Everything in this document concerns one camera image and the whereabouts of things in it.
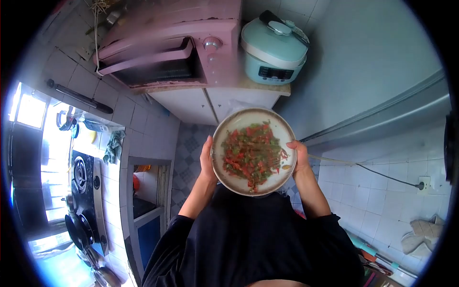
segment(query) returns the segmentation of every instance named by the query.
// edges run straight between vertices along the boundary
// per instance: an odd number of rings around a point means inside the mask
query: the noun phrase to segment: gas stove
[[[81,218],[91,247],[108,254],[108,241],[102,211],[100,159],[72,151],[71,189],[75,213]]]

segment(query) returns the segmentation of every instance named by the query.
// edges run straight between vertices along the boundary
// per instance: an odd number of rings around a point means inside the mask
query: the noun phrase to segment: white cabinet
[[[255,107],[272,108],[280,96],[278,91],[243,88],[207,88],[210,102],[219,122],[228,116],[230,100],[252,104]]]
[[[183,122],[209,125],[218,125],[228,116],[232,107],[230,100],[271,109],[280,95],[289,94],[290,90],[285,92],[247,88],[193,88],[149,93]]]
[[[149,95],[185,123],[218,124],[204,91],[200,88],[169,90]]]

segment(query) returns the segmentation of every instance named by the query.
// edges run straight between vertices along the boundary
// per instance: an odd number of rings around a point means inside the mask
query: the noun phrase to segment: toaster oven handle
[[[102,75],[112,74],[117,71],[121,71],[127,68],[132,68],[136,66],[152,64],[156,62],[171,61],[178,59],[186,59],[191,55],[193,50],[193,43],[190,37],[185,37],[183,39],[182,45],[179,48],[168,49],[166,51],[140,56],[135,59],[130,59],[122,62],[106,66],[103,62],[99,62],[99,73]]]

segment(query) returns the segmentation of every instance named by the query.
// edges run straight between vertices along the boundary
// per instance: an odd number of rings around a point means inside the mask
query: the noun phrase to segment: plate
[[[257,192],[253,192],[247,186],[248,180],[232,176],[223,169],[225,149],[222,147],[222,143],[226,140],[228,131],[241,130],[251,124],[263,124],[263,121],[270,122],[269,126],[273,130],[274,137],[279,139],[280,147],[288,154],[287,159],[282,159],[284,163],[281,166],[290,165],[290,168],[280,168],[279,174],[272,174],[266,182],[258,185]],[[297,151],[288,148],[286,143],[294,139],[295,135],[289,124],[280,115],[271,110],[247,108],[237,111],[223,120],[213,134],[211,150],[213,170],[220,182],[235,193],[251,197],[272,193],[287,182],[293,174],[293,169],[297,162]]]

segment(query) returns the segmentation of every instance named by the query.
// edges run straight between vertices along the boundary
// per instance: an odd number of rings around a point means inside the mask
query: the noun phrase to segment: green cloth
[[[107,143],[107,149],[103,161],[105,164],[115,163],[121,157],[121,140],[126,136],[124,130],[119,129],[112,132]]]

